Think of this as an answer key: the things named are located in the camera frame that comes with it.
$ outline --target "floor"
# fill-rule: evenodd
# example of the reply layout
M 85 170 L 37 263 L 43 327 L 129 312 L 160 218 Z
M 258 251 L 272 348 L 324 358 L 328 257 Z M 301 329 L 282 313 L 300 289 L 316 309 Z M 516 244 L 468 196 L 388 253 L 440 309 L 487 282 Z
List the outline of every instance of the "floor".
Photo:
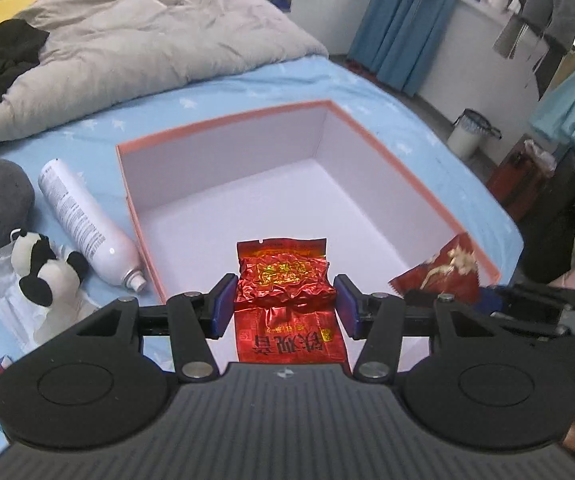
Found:
M 330 56 L 330 61 L 341 66 L 345 63 L 345 56 Z M 435 108 L 428 102 L 424 101 L 419 96 L 409 97 L 406 94 L 397 92 L 386 85 L 379 85 L 382 90 L 396 97 L 400 102 L 406 105 L 410 110 L 416 113 L 419 118 L 429 126 L 432 131 L 443 142 L 447 142 L 449 134 L 452 133 L 452 123 L 443 117 Z M 482 182 L 487 182 L 492 172 L 496 169 L 496 164 L 488 158 L 481 150 L 476 153 L 466 162 L 466 165 L 472 173 Z

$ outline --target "red foil package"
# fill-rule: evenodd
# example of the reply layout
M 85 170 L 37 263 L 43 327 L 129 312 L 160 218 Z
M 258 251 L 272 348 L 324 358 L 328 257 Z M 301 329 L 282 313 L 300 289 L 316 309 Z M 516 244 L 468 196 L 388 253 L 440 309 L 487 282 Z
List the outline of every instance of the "red foil package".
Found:
M 241 277 L 234 326 L 239 361 L 347 366 L 325 245 L 325 239 L 290 238 L 237 244 Z
M 399 294 L 425 290 L 454 294 L 457 301 L 474 304 L 479 299 L 479 269 L 472 239 L 467 233 L 456 235 L 439 254 L 390 281 Z

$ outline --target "metal screw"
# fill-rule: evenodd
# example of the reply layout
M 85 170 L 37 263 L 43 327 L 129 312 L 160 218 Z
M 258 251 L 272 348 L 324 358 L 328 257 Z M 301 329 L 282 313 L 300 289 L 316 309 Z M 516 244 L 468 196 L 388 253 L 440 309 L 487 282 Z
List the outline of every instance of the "metal screw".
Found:
M 495 310 L 494 312 L 492 312 L 490 314 L 491 317 L 495 317 L 497 319 L 510 319 L 510 320 L 514 320 L 514 318 L 512 316 L 508 316 L 507 314 L 505 314 L 504 312 L 501 312 L 500 310 Z
M 390 367 L 384 363 L 369 361 L 360 365 L 359 373 L 368 379 L 382 379 L 390 373 Z
M 212 375 L 213 371 L 212 365 L 204 361 L 192 361 L 184 364 L 183 368 L 181 368 L 183 375 L 192 379 L 204 379 Z
M 290 377 L 294 377 L 294 372 L 290 368 L 283 368 L 277 372 L 277 376 L 281 379 L 289 379 Z
M 556 335 L 568 335 L 568 333 L 570 333 L 570 327 L 565 326 L 565 325 L 558 325 L 554 329 L 554 333 Z

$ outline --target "bed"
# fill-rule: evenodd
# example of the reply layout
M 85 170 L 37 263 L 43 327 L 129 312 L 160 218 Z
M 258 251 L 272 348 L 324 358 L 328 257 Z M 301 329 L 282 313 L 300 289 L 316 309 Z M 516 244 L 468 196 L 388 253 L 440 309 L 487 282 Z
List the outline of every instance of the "bed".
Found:
M 372 131 L 484 248 L 501 271 L 501 282 L 509 281 L 522 251 L 522 239 L 484 185 L 407 107 L 324 56 L 271 64 L 116 105 L 37 136 L 1 144 L 0 157 L 18 163 L 33 180 L 37 192 L 34 230 L 56 243 L 69 243 L 36 185 L 43 165 L 58 157 L 79 174 L 110 217 L 134 238 L 116 144 L 225 114 L 318 99 L 332 99 Z M 88 278 L 84 288 L 98 304 L 125 295 L 96 276 Z M 141 305 L 156 304 L 158 298 L 148 288 L 139 301 Z M 164 367 L 170 365 L 165 339 L 146 340 L 145 346 L 146 355 Z M 406 351 L 413 359 L 413 349 L 404 348 Z M 21 351 L 0 322 L 0 357 L 3 354 L 18 359 Z M 5 445 L 0 433 L 0 451 Z

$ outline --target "open cardboard box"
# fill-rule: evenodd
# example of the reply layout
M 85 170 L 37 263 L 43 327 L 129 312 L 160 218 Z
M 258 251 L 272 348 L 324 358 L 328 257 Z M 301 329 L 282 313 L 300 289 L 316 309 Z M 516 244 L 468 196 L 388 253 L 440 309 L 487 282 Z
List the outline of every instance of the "open cardboard box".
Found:
M 165 302 L 238 273 L 236 243 L 327 238 L 330 282 L 363 292 L 436 254 L 464 228 L 391 152 L 331 101 L 263 108 L 181 126 L 117 146 L 142 256 Z M 479 248 L 482 285 L 500 272 Z M 343 331 L 350 365 L 363 341 Z M 236 361 L 234 321 L 210 341 Z M 427 355 L 407 338 L 401 369 Z

